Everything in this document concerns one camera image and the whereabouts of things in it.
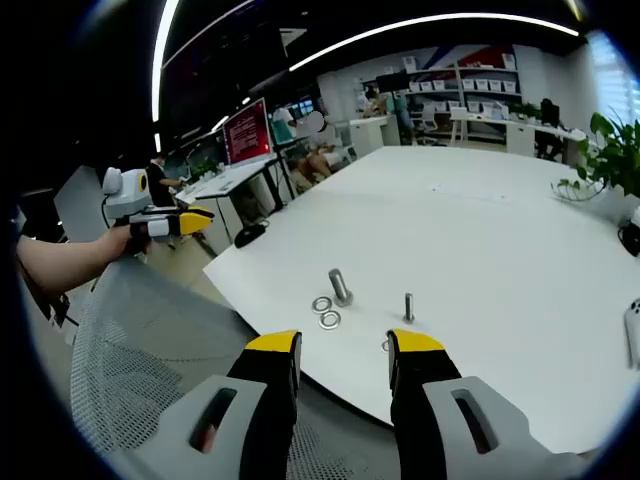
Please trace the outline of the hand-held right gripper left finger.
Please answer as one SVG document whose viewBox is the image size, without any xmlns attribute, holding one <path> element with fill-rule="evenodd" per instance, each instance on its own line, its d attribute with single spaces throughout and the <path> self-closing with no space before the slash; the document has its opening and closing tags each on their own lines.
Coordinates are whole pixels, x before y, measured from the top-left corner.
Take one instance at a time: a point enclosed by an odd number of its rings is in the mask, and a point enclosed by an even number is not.
<svg viewBox="0 0 640 480">
<path fill-rule="evenodd" d="M 123 479 L 283 479 L 300 386 L 302 335 L 250 341 L 227 375 L 214 375 L 164 410 L 155 433 L 119 454 Z"/>
</svg>

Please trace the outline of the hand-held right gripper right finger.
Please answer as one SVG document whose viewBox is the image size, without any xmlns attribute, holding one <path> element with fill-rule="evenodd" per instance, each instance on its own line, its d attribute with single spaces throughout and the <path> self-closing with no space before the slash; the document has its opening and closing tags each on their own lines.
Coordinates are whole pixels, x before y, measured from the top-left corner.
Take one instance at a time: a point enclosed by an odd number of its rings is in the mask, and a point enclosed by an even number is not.
<svg viewBox="0 0 640 480">
<path fill-rule="evenodd" d="M 587 462 L 553 453 L 525 414 L 434 338 L 388 331 L 391 421 L 404 479 L 578 479 Z"/>
</svg>

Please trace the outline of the person's left hand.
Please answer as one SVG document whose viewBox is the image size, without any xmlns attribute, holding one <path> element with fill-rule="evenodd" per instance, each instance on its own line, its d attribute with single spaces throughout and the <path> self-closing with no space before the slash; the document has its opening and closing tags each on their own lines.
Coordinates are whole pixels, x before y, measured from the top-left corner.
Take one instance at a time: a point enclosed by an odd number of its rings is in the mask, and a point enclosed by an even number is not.
<svg viewBox="0 0 640 480">
<path fill-rule="evenodd" d="M 150 243 L 147 227 L 141 223 L 114 226 L 96 241 L 100 259 L 105 262 L 112 262 L 123 255 L 145 253 Z"/>
</svg>

